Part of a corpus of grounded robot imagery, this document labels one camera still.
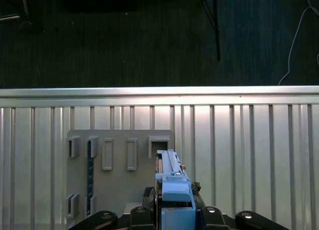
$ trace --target metal rod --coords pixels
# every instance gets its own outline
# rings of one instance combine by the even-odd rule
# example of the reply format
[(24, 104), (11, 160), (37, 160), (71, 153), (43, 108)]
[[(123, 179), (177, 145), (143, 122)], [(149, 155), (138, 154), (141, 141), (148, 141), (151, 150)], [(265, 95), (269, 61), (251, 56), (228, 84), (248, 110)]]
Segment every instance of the metal rod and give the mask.
[(27, 2), (26, 2), (26, 0), (22, 0), (22, 2), (23, 2), (23, 8), (24, 8), (25, 15), (29, 16), (29, 9), (28, 9)]
[(19, 18), (20, 18), (20, 15), (8, 14), (8, 15), (0, 16), (0, 21), (6, 21), (6, 20), (11, 20), (11, 19), (19, 19)]
[(217, 48), (217, 60), (220, 61), (220, 45), (219, 45), (219, 26), (218, 26), (218, 15), (217, 15), (217, 0), (213, 0), (213, 12), (215, 22), (215, 38)]

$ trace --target corrugated metal wall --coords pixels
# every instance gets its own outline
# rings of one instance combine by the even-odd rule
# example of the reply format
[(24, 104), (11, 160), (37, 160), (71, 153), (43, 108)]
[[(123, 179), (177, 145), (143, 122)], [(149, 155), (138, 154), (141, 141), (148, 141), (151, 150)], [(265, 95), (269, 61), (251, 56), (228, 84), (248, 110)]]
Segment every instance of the corrugated metal wall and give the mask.
[(319, 105), (138, 102), (0, 108), (2, 229), (65, 229), (70, 129), (171, 129), (207, 205), (231, 216), (252, 210), (293, 230), (319, 228)]

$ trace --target dark background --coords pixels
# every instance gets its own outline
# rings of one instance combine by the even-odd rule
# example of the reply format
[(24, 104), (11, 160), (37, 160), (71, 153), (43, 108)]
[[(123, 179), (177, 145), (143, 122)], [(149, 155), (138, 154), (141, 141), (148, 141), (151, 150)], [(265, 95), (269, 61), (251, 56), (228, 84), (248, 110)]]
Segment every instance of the dark background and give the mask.
[[(217, 0), (218, 62), (199, 0), (138, 0), (136, 11), (109, 13), (28, 1), (45, 33), (29, 33), (23, 20), (0, 22), (2, 88), (277, 85), (307, 7), (306, 0)], [(16, 12), (4, 0), (0, 10)], [(283, 85), (318, 84), (318, 52), (319, 18), (308, 11)]]

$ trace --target wall-mounted holder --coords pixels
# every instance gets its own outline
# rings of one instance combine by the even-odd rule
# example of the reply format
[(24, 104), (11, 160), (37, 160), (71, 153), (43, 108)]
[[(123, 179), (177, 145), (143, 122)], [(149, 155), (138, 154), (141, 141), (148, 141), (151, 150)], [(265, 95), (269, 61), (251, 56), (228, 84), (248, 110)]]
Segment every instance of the wall-mounted holder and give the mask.
[(76, 158), (79, 155), (79, 136), (71, 136), (67, 138), (67, 151), (69, 158)]
[(149, 159), (152, 158), (152, 143), (167, 143), (167, 149), (171, 149), (170, 136), (149, 136)]
[(66, 217), (68, 219), (77, 217), (79, 212), (79, 198), (78, 194), (70, 194), (66, 198)]

